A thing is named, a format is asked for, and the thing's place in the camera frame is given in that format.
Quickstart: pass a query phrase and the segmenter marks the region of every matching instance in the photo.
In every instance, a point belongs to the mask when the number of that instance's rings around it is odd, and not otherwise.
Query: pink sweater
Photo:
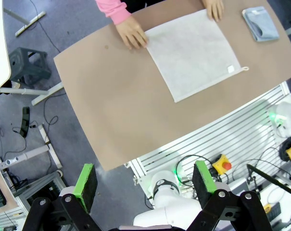
[[[101,12],[110,17],[114,24],[120,24],[125,21],[131,14],[126,10],[126,3],[120,0],[96,0]]]

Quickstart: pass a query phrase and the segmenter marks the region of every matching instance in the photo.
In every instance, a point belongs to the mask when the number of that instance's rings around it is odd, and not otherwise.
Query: gray floor
[[[3,0],[4,6],[22,15],[27,19],[36,16],[34,6],[30,0]],[[280,5],[284,0],[270,0],[269,2],[278,11],[278,16],[284,26],[287,19],[284,9]],[[99,12],[94,0],[33,0],[38,12],[46,11],[40,22],[48,32],[54,44],[63,51],[88,34],[110,23]],[[11,17],[4,15],[4,25],[8,52],[17,47],[27,47],[48,53],[48,65],[52,76],[48,81],[42,80],[35,85],[37,89],[46,90],[60,82],[55,68],[53,57],[57,50],[42,31],[40,25],[33,30],[27,30],[16,38],[14,33],[22,26]],[[18,151],[24,148],[24,140],[12,132],[12,127],[18,127],[22,118],[22,107],[30,106],[33,96],[1,95],[0,96],[0,126],[4,136],[3,153]],[[139,186],[134,186],[133,173],[130,169],[118,167],[105,172],[101,168],[95,153],[83,133],[66,95],[50,99],[46,104],[46,117],[59,117],[58,122],[50,127],[49,138],[63,164],[64,177],[68,185],[74,185],[84,163],[94,163],[98,176],[98,190],[91,215],[105,230],[118,227],[121,224],[131,225],[133,217],[147,210],[144,205],[144,194]],[[30,107],[30,120],[44,123],[43,103]],[[27,150],[31,150],[44,143],[37,128],[31,128],[26,138]],[[38,178],[44,176],[50,160],[47,154],[35,157],[12,167],[10,170],[21,179]]]

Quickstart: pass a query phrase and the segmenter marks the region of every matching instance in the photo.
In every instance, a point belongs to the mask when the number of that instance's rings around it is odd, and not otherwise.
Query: person
[[[140,24],[131,15],[131,13],[141,10],[147,6],[156,4],[163,0],[96,0],[99,10],[110,17],[121,36],[125,45],[132,49],[139,49],[141,46],[146,47],[148,38],[142,30]],[[202,0],[207,15],[217,22],[221,20],[224,5],[222,0]]]

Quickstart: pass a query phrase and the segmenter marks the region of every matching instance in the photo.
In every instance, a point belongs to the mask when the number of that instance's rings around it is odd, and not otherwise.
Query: white label tag
[[[232,73],[233,71],[235,71],[233,65],[228,66],[228,72],[229,72],[229,73]]]

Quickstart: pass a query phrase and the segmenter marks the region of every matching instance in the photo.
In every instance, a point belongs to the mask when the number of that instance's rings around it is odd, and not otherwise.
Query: stool
[[[29,58],[34,54],[40,55],[40,64],[37,66],[30,62]],[[29,75],[31,77],[37,76],[37,80],[32,84],[35,84],[40,79],[49,79],[51,76],[51,71],[47,66],[45,57],[47,56],[46,52],[36,51],[27,48],[18,47],[9,55],[10,65],[11,65],[11,77],[10,80],[18,83],[24,83],[24,75]]]

